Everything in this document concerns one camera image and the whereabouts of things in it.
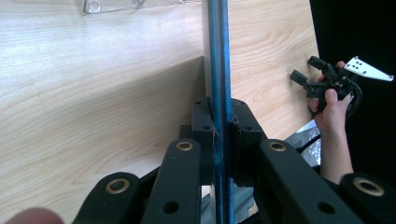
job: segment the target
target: black fabric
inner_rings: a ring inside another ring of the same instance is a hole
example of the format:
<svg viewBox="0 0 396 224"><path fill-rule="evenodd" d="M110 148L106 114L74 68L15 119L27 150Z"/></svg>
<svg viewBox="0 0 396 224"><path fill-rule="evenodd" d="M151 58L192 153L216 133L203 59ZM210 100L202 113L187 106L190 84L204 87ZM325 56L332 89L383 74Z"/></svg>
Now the black fabric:
<svg viewBox="0 0 396 224"><path fill-rule="evenodd" d="M320 59L336 64L359 56L396 75L396 14L392 1L311 0ZM396 81L360 77L363 97L346 124L356 172L396 188Z"/></svg>

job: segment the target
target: light wood grain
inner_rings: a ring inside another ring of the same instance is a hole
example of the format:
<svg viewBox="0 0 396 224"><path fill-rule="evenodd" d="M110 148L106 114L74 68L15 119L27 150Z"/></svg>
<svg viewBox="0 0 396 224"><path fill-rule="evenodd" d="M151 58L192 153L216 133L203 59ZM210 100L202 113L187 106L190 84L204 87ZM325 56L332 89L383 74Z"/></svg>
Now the light wood grain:
<svg viewBox="0 0 396 224"><path fill-rule="evenodd" d="M245 101L269 138L285 139L310 119L293 69L315 79L318 56L307 0L229 1L232 97Z"/></svg>
<svg viewBox="0 0 396 224"><path fill-rule="evenodd" d="M160 165L204 95L201 4L82 16L2 1L0 222L44 206L70 223L93 186Z"/></svg>
<svg viewBox="0 0 396 224"><path fill-rule="evenodd" d="M309 2L229 3L233 98L269 137L309 120ZM93 186L157 167L204 94L201 4L82 16L81 2L0 2L0 222L43 206L70 223Z"/></svg>

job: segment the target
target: human hand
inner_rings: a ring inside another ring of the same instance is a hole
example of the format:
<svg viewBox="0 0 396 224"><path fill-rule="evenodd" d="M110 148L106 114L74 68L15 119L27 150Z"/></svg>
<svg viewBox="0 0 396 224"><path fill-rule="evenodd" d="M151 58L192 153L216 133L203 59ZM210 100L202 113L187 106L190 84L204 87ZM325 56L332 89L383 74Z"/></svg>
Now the human hand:
<svg viewBox="0 0 396 224"><path fill-rule="evenodd" d="M14 217L12 217L6 224L63 224L62 219L46 208L29 208Z"/></svg>
<svg viewBox="0 0 396 224"><path fill-rule="evenodd" d="M344 65L344 62L337 63L337 66L340 68L344 67ZM318 82L323 82L324 79L325 76L322 75L318 78ZM327 105L323 112L314 116L315 123L320 132L337 133L343 131L345 129L347 108L351 100L350 94L343 101L338 101L337 92L329 89L325 92L325 99ZM312 112L318 112L319 99L310 99L308 106Z"/></svg>

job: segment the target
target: black cable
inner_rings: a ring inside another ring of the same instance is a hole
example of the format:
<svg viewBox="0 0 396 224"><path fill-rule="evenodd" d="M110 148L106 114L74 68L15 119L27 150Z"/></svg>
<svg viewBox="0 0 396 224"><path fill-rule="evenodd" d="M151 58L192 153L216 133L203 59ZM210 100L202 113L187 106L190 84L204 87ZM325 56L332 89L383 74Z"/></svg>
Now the black cable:
<svg viewBox="0 0 396 224"><path fill-rule="evenodd" d="M304 150L306 150L308 147L310 147L312 144L314 144L316 141L318 141L320 138L320 134L318 134L317 136L315 136L314 138L312 138L311 140L309 140L307 143L305 143L305 145L303 145L302 147L297 147L296 150L298 153L303 153Z"/></svg>
<svg viewBox="0 0 396 224"><path fill-rule="evenodd" d="M361 87L356 84L356 82L351 82L350 83L354 89L354 94L353 94L353 104L351 104L351 107L348 109L346 112L346 119L349 119L358 109L358 107L361 105L361 98L363 96L363 93L361 91Z"/></svg>

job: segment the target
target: round hole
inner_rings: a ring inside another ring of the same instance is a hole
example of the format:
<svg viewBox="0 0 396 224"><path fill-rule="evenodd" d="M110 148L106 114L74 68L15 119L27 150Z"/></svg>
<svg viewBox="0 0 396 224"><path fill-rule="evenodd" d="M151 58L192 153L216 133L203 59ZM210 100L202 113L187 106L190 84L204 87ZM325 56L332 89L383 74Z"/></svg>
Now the round hole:
<svg viewBox="0 0 396 224"><path fill-rule="evenodd" d="M182 151L188 151L192 149L192 143L190 142L179 142L176 145L176 148Z"/></svg>
<svg viewBox="0 0 396 224"><path fill-rule="evenodd" d="M166 203L163 206L163 211L167 214L174 214L178 210L178 204L175 202Z"/></svg>
<svg viewBox="0 0 396 224"><path fill-rule="evenodd" d="M128 189L128 187L129 181L127 179L118 178L108 182L106 190L111 194L119 194Z"/></svg>
<svg viewBox="0 0 396 224"><path fill-rule="evenodd" d="M283 146L282 144L277 143L277 142L271 142L271 143L269 144L269 147L270 147L272 150L274 150L274 151L284 151L284 150L286 150L286 147L285 147L285 146Z"/></svg>
<svg viewBox="0 0 396 224"><path fill-rule="evenodd" d="M376 197L381 197L384 195L385 191L381 186L377 185L375 182L361 177L355 177L353 180L355 187L366 194L370 194Z"/></svg>
<svg viewBox="0 0 396 224"><path fill-rule="evenodd" d="M326 214L330 214L330 215L335 213L335 209L331 205L329 205L328 203L324 203L324 202L318 203L318 209L321 212L326 213Z"/></svg>

